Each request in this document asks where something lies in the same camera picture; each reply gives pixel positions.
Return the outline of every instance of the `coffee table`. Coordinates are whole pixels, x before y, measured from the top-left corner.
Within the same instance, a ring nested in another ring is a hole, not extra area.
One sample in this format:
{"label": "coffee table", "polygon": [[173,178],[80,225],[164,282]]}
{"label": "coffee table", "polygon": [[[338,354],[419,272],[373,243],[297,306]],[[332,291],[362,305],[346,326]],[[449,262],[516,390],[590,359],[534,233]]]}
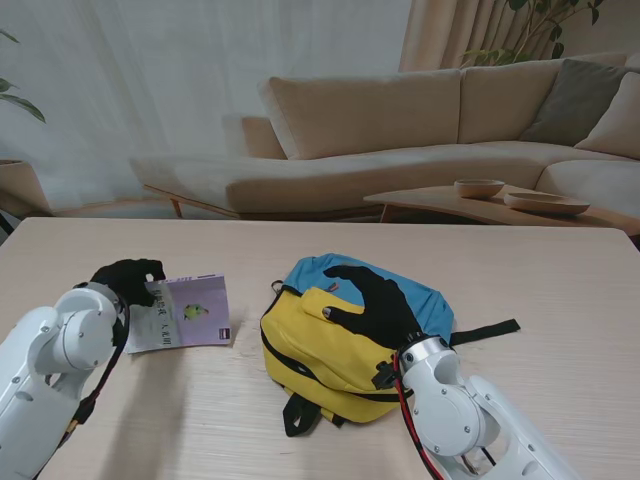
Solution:
{"label": "coffee table", "polygon": [[592,206],[581,215],[561,217],[520,212],[504,204],[506,193],[530,192],[534,191],[505,185],[495,197],[488,200],[475,200],[460,198],[451,185],[380,193],[365,197],[365,200],[384,204],[381,222],[389,222],[408,210],[425,210],[489,225],[617,228],[624,231],[635,242],[640,239],[640,218],[611,210]]}
{"label": "coffee table", "polygon": [[[170,277],[224,272],[234,339],[121,359],[88,424],[41,480],[427,478],[401,415],[308,438],[282,426],[259,319],[270,284],[328,251],[431,285],[459,329],[522,331],[457,348],[546,433],[585,480],[640,469],[640,255],[611,229],[28,219],[0,247],[0,339],[98,267],[158,258]],[[97,375],[91,378],[95,383]]]}

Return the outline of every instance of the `gray pillow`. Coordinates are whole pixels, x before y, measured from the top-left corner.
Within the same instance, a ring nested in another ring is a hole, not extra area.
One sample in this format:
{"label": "gray pillow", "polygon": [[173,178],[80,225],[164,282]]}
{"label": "gray pillow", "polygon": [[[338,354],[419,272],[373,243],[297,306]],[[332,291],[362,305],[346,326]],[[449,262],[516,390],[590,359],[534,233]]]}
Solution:
{"label": "gray pillow", "polygon": [[567,59],[551,93],[520,140],[574,146],[587,138],[618,93],[622,77],[638,70]]}

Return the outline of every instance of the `black glove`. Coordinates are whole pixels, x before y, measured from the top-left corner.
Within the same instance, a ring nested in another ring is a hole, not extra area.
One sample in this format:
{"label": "black glove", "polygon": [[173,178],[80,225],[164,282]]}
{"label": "black glove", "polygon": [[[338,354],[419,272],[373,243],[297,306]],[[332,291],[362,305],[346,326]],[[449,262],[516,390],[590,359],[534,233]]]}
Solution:
{"label": "black glove", "polygon": [[165,280],[167,277],[159,260],[120,260],[112,265],[102,267],[93,277],[92,282],[101,283],[120,295],[129,305],[150,307],[156,301],[144,284],[147,275],[154,280]]}
{"label": "black glove", "polygon": [[404,293],[393,280],[385,280],[367,267],[348,265],[331,267],[324,274],[331,278],[351,280],[364,300],[362,314],[331,306],[324,308],[322,313],[327,320],[393,350],[406,345],[409,334],[422,333]]}

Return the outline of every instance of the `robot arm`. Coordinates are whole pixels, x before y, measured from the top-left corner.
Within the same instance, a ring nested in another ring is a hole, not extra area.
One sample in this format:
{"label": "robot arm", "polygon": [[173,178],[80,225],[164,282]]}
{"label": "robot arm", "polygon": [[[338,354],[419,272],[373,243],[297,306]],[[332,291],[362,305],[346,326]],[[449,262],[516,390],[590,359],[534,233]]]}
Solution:
{"label": "robot arm", "polygon": [[27,313],[0,345],[3,480],[36,477],[65,436],[86,380],[111,356],[119,305],[107,291],[67,292],[54,307]]}
{"label": "robot arm", "polygon": [[[478,376],[461,377],[458,355],[440,337],[422,337],[399,356],[402,382],[415,394],[415,431],[443,479],[580,479],[495,386]],[[507,450],[486,474],[470,475],[454,459],[490,446],[501,429],[507,434]]]}
{"label": "robot arm", "polygon": [[[144,286],[147,274],[164,279],[162,263],[123,260],[102,267],[54,307],[27,313],[0,344],[0,479],[37,478],[91,415],[126,343],[128,305],[155,300]],[[108,360],[98,386],[81,399],[91,373]]]}
{"label": "robot arm", "polygon": [[[422,333],[404,293],[393,280],[363,266],[339,265],[324,273],[351,281],[364,302],[361,314],[326,307],[324,316],[352,333],[397,351],[394,366],[388,368],[388,364],[381,363],[372,380],[378,388],[389,388],[390,379],[395,379],[405,421],[433,478],[579,480],[578,474],[496,387],[480,377],[462,378],[457,354],[440,337]],[[415,393],[411,411],[402,383]],[[470,475],[469,469],[454,459],[491,445],[501,430],[508,437],[507,452],[488,473]]]}

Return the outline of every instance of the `purple book cover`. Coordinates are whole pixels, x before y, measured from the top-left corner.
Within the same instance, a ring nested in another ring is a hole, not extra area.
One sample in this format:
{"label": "purple book cover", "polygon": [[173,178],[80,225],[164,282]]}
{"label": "purple book cover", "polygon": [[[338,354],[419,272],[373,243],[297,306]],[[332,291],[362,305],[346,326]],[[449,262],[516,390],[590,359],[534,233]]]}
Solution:
{"label": "purple book cover", "polygon": [[146,286],[157,300],[153,307],[131,307],[127,353],[230,343],[223,275],[183,277]]}

